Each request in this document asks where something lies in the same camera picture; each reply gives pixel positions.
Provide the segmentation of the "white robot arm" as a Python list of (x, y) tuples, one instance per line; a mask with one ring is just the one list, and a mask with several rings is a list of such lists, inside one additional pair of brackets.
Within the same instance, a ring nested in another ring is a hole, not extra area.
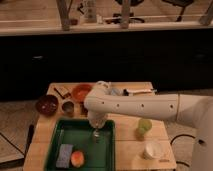
[(111, 84), (98, 81), (84, 106), (92, 127), (102, 128), (108, 113), (173, 121), (197, 130), (190, 171), (213, 171), (213, 96), (161, 94), (116, 96)]

